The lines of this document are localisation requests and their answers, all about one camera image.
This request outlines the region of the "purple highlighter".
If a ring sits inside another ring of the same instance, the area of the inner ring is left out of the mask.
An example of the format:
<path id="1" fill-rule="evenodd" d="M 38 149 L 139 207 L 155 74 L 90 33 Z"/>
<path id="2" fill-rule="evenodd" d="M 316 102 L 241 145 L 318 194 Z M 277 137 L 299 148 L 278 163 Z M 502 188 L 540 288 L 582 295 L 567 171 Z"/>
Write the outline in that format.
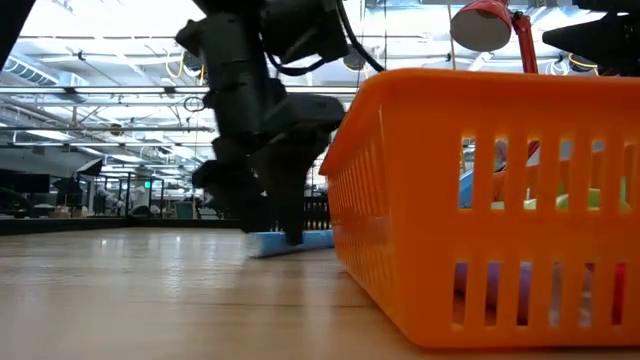
<path id="1" fill-rule="evenodd" d="M 457 263 L 455 266 L 454 292 L 457 295 L 464 295 L 466 292 L 467 264 Z M 517 325 L 526 326 L 528 324 L 530 283 L 532 264 L 522 262 L 519 270 L 519 297 L 517 307 Z M 501 278 L 501 264 L 490 263 L 488 265 L 486 306 L 491 310 L 496 310 L 498 305 L 498 290 Z"/>

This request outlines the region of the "pink highlighter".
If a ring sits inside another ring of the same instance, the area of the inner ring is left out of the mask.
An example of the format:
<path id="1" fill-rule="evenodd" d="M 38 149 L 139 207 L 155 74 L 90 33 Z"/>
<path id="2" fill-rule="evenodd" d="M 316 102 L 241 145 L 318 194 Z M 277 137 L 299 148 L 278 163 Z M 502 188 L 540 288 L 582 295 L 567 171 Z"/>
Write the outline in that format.
<path id="1" fill-rule="evenodd" d="M 595 271 L 593 263 L 585 266 L 584 281 L 582 285 L 582 300 L 580 307 L 580 324 L 590 326 L 592 324 L 592 278 Z M 618 263 L 615 267 L 613 303 L 611 310 L 611 323 L 620 325 L 622 323 L 623 303 L 625 293 L 626 265 Z"/>

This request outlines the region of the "yellow-green highlighter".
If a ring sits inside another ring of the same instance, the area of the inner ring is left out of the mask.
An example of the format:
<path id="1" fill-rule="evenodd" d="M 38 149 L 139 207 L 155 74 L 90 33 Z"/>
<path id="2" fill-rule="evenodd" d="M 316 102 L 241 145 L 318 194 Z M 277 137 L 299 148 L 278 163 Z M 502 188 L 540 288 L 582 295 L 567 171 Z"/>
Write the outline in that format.
<path id="1" fill-rule="evenodd" d="M 558 209 L 567 210 L 569 208 L 569 195 L 564 193 L 563 188 L 559 188 L 559 195 L 556 197 L 555 207 Z M 598 210 L 600 208 L 600 196 L 601 190 L 598 188 L 590 188 L 588 191 L 588 209 L 589 210 Z M 535 198 L 525 200 L 523 202 L 523 207 L 526 210 L 535 210 L 537 208 L 537 200 Z M 629 211 L 631 206 L 626 200 L 626 178 L 621 178 L 620 185 L 620 193 L 619 193 L 619 207 L 622 211 Z M 491 204 L 492 209 L 503 209 L 504 202 L 503 201 L 494 201 Z"/>

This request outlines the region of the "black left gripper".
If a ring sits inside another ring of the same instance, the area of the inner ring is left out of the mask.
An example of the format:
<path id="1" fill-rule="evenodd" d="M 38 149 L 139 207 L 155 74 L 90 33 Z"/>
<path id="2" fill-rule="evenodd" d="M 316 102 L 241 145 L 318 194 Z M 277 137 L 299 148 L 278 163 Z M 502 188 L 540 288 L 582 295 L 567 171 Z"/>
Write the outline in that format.
<path id="1" fill-rule="evenodd" d="M 275 100 L 257 23 L 231 12 L 204 19 L 204 59 L 219 136 L 215 154 L 192 175 L 192 183 L 239 221 L 245 233 L 271 229 L 271 206 L 245 150 L 276 138 L 268 128 Z M 267 193 L 288 245 L 303 243 L 304 189 L 308 172 L 327 148 L 326 134 L 288 137 L 267 147 Z"/>

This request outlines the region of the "blue highlighter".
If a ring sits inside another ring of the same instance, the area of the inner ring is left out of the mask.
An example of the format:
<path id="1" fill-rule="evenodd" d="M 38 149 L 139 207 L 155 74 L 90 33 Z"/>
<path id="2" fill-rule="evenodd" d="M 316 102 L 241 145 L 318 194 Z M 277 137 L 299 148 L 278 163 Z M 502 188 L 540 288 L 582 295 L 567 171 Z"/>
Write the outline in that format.
<path id="1" fill-rule="evenodd" d="M 267 258 L 296 252 L 334 247 L 332 230 L 303 232 L 303 242 L 290 246 L 282 232 L 258 232 L 245 235 L 246 252 L 250 258 Z"/>

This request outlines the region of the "black plastic basket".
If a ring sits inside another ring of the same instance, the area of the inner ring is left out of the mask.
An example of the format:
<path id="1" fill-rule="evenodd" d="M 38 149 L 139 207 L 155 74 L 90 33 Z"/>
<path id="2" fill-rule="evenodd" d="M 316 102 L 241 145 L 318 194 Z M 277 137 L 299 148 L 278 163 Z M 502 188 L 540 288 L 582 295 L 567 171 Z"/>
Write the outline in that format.
<path id="1" fill-rule="evenodd" d="M 304 198 L 304 230 L 329 230 L 331 217 L 327 196 L 308 196 Z"/>

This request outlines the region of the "red desk lamp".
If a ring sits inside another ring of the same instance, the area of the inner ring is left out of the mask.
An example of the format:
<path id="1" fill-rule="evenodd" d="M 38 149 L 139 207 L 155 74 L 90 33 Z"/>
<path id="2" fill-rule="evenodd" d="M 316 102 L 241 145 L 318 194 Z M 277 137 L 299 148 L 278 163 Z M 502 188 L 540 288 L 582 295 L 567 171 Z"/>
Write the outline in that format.
<path id="1" fill-rule="evenodd" d="M 512 12 L 508 4 L 509 0 L 473 0 L 450 21 L 451 37 L 466 49 L 492 52 L 503 48 L 515 32 L 523 71 L 537 74 L 530 17 L 521 11 Z"/>

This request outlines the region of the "orange plastic basket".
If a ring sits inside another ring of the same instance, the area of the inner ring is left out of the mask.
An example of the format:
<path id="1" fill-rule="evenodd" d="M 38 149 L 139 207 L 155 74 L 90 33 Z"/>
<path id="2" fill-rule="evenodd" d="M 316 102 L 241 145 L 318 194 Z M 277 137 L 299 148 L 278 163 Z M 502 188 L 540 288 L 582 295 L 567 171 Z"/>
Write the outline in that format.
<path id="1" fill-rule="evenodd" d="M 339 259 L 412 343 L 640 346 L 640 79 L 387 71 L 361 85 L 321 171 Z M 560 187 L 567 210 L 555 207 Z M 595 211 L 590 188 L 601 190 Z M 522 262 L 532 264 L 526 326 Z M 462 296 L 457 263 L 468 266 Z M 496 310 L 490 263 L 501 264 Z M 582 326 L 587 263 L 592 324 Z"/>

